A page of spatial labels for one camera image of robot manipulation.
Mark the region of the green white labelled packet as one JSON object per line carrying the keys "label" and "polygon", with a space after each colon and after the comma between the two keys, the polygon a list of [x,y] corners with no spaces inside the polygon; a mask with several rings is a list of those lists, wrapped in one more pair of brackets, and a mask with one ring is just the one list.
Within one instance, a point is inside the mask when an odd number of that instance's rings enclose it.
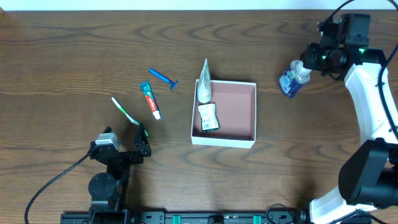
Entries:
{"label": "green white labelled packet", "polygon": [[216,117],[216,105],[214,103],[200,105],[198,112],[201,118],[201,130],[204,132],[213,131],[220,128]]}

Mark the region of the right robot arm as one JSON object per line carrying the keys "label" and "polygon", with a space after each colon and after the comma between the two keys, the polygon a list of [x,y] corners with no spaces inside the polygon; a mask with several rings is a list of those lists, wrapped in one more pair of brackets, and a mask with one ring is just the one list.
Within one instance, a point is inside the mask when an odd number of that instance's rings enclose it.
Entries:
{"label": "right robot arm", "polygon": [[342,223],[355,215],[397,205],[397,108],[381,49],[369,47],[368,14],[329,16],[318,23],[320,43],[300,56],[303,66],[338,74],[353,99],[359,149],[340,169],[338,186],[310,202],[311,223]]}

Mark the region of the clear blue soap pump bottle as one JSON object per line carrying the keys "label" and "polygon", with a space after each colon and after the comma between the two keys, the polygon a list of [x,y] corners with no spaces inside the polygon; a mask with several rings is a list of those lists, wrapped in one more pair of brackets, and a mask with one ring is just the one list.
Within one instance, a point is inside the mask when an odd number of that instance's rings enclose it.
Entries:
{"label": "clear blue soap pump bottle", "polygon": [[289,68],[279,77],[281,92],[293,98],[310,81],[311,70],[303,66],[301,60],[293,60]]}

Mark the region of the white squeeze tube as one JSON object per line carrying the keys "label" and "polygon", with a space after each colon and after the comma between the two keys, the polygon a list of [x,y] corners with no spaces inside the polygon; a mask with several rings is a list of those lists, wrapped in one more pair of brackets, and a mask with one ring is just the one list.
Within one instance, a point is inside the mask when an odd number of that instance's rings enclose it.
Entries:
{"label": "white squeeze tube", "polygon": [[197,100],[203,104],[209,103],[211,100],[211,77],[207,58],[204,61],[197,85]]}

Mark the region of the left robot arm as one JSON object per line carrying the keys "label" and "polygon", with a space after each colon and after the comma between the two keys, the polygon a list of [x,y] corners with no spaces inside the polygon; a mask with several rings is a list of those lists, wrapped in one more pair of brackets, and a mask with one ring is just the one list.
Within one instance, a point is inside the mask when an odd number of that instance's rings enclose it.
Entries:
{"label": "left robot arm", "polygon": [[124,201],[131,166],[142,164],[144,158],[152,153],[142,123],[138,125],[133,146],[136,148],[134,151],[120,152],[120,141],[110,127],[91,143],[88,156],[104,164],[106,172],[96,174],[88,185],[91,195],[89,223],[136,222],[134,213],[126,208]]}

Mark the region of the red green toothpaste tube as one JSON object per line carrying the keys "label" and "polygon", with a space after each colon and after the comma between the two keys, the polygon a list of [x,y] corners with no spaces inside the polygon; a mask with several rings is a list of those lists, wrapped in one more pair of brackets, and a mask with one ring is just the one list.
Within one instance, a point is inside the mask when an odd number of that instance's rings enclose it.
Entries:
{"label": "red green toothpaste tube", "polygon": [[150,86],[149,81],[140,83],[139,86],[140,86],[140,88],[141,88],[141,90],[142,90],[142,92],[143,92],[143,94],[144,94],[149,106],[150,106],[150,109],[152,111],[152,114],[153,114],[154,118],[156,120],[159,120],[161,118],[160,110],[159,110],[159,108],[157,106],[157,103],[155,101],[154,94],[152,92],[152,88]]}

